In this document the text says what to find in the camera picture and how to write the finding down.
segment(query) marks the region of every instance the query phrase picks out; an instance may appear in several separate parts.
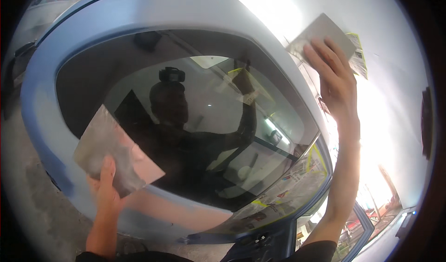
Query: newspaper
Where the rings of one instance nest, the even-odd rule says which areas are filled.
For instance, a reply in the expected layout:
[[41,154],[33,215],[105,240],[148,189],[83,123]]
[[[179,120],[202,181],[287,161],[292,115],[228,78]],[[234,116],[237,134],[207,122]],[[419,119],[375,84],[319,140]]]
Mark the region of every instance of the newspaper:
[[241,233],[272,223],[304,206],[327,176],[319,149],[310,151],[260,197],[235,212],[209,233]]
[[73,159],[87,174],[99,180],[102,161],[107,154],[115,160],[113,186],[121,198],[164,176],[164,171],[148,158],[101,105],[85,129]]

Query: rubber weatherstrip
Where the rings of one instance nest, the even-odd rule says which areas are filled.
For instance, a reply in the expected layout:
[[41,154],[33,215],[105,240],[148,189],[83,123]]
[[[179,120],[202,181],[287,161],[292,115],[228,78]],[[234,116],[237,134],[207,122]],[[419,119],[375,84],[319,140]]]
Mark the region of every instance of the rubber weatherstrip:
[[90,2],[88,2],[88,3],[86,3],[86,4],[84,4],[84,5],[82,5],[81,7],[77,8],[75,11],[73,11],[73,12],[70,13],[70,14],[68,14],[68,15],[65,16],[64,18],[62,18],[59,22],[57,22],[56,25],[54,25],[49,31],[47,31],[47,32],[45,33],[44,36],[42,36],[42,38],[39,40],[39,42],[36,44],[36,46],[39,46],[40,43],[42,43],[42,41],[44,41],[45,38],[47,38],[48,35],[49,35],[50,33],[52,33],[53,30],[54,30],[55,28],[57,28],[60,24],[62,24],[65,20],[67,20],[68,18],[70,18],[70,17],[73,16],[75,13],[79,12],[80,10],[86,8],[88,5],[90,5],[90,4],[92,4],[92,3],[95,3],[95,2],[97,2],[97,1],[98,1],[98,0],[92,0],[92,1],[90,1]]

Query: concrete floor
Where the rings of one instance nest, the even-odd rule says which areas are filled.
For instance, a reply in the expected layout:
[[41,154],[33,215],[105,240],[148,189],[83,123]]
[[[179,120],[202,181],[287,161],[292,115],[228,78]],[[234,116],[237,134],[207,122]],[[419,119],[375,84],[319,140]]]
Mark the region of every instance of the concrete floor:
[[[1,185],[25,237],[42,260],[74,261],[85,250],[92,221],[53,185],[26,133],[19,99],[10,104],[10,117],[4,120],[2,115],[1,120]],[[232,246],[160,245],[119,235],[117,251],[123,253],[125,246],[143,250],[142,244],[196,262],[218,262]]]

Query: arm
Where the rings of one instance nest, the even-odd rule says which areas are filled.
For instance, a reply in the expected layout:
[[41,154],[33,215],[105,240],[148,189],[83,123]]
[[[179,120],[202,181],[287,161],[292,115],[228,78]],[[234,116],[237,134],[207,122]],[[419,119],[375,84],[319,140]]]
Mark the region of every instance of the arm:
[[98,211],[85,250],[108,260],[115,258],[118,216],[124,203],[112,184],[115,172],[114,159],[106,156],[100,181],[88,179],[94,192],[97,192]]
[[339,241],[343,226],[353,210],[360,180],[360,122],[356,108],[356,80],[344,53],[331,39],[326,38],[325,42],[315,39],[311,44],[314,49],[306,45],[304,52],[320,75],[322,100],[337,122],[339,154],[325,215],[304,245],[318,241]]
[[[249,65],[250,61],[248,60],[246,67],[240,70],[237,76],[232,80],[244,97],[249,97],[254,91],[248,76]],[[243,113],[242,118],[240,119],[239,128],[235,132],[225,134],[223,151],[241,146],[248,146],[253,142],[256,130],[256,102],[253,100],[250,104],[243,103]]]

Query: sleeve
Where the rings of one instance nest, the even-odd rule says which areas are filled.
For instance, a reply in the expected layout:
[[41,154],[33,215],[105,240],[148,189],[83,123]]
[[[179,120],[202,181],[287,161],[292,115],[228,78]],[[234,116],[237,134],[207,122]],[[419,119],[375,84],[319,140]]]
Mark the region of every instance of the sleeve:
[[337,244],[334,241],[319,241],[307,244],[290,257],[281,262],[330,262],[336,250]]
[[76,256],[76,262],[107,262],[107,259],[92,252],[84,251]]

